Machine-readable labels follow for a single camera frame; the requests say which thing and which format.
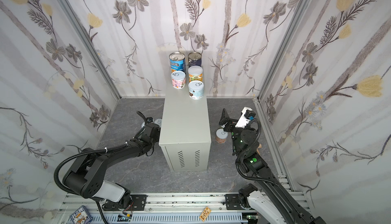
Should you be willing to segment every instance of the wall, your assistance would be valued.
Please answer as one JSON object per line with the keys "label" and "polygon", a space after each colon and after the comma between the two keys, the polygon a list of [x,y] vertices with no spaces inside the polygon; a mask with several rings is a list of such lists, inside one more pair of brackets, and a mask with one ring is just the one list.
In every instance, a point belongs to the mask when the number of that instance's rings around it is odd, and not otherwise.
{"label": "wall", "polygon": [[175,51],[202,53],[206,95],[257,96],[298,0],[69,2],[122,96],[165,95]]}
{"label": "wall", "polygon": [[261,103],[327,223],[389,223],[391,0],[312,0]]}
{"label": "wall", "polygon": [[0,219],[51,223],[65,196],[54,169],[97,145],[116,99],[56,0],[0,9]]}

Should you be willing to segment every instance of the cabinet top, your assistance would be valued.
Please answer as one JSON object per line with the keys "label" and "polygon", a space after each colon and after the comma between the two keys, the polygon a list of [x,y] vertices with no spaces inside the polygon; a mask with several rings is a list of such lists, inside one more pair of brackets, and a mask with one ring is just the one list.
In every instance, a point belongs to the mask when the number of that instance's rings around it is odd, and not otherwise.
{"label": "cabinet top", "polygon": [[159,145],[211,142],[206,96],[193,100],[188,82],[183,89],[168,83],[164,99]]}

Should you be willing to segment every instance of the progresso soup can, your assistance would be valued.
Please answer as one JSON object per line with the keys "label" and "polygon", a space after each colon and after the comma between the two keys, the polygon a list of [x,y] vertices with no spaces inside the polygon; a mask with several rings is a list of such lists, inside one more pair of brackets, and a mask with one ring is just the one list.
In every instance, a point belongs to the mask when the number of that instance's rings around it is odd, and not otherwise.
{"label": "progresso soup can", "polygon": [[193,100],[201,99],[204,96],[204,83],[202,81],[191,81],[189,83],[189,95]]}
{"label": "progresso soup can", "polygon": [[186,85],[186,74],[183,71],[176,70],[171,73],[172,86],[175,89],[182,89]]}
{"label": "progresso soup can", "polygon": [[176,70],[180,70],[183,72],[186,72],[186,62],[185,62],[185,55],[181,52],[174,52],[170,54],[170,66],[171,66],[171,73],[173,73]]}
{"label": "progresso soup can", "polygon": [[202,81],[202,67],[198,65],[193,65],[192,67],[189,67],[187,70],[189,73],[189,82],[198,80]]}
{"label": "progresso soup can", "polygon": [[189,54],[189,67],[192,67],[193,65],[198,65],[201,66],[202,60],[201,60],[202,55],[198,52],[192,52]]}

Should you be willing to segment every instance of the gray marble floor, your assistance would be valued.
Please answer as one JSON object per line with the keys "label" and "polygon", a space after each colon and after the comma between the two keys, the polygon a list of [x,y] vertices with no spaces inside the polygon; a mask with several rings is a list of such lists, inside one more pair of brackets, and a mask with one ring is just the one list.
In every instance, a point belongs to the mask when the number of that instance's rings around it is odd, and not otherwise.
{"label": "gray marble floor", "polygon": [[[231,118],[239,118],[243,107],[254,109],[251,99],[208,99],[208,112],[212,145],[208,170],[202,172],[170,172],[163,152],[158,145],[152,156],[145,155],[125,160],[106,171],[105,179],[116,182],[132,192],[237,192],[249,181],[240,177],[232,156],[232,140],[223,144],[214,141],[215,132],[223,108]],[[164,99],[121,99],[98,148],[113,147],[133,137],[141,128],[143,120],[136,114],[141,111],[154,119],[163,115]],[[265,135],[261,134],[259,149],[261,156],[276,174]]]}

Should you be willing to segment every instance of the pink can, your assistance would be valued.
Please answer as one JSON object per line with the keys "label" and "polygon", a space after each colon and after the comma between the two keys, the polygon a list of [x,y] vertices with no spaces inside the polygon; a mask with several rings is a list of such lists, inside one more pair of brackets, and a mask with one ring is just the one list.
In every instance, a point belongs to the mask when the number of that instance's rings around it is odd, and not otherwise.
{"label": "pink can", "polygon": [[182,89],[186,85],[186,74],[177,70],[171,73],[172,86],[175,89]]}

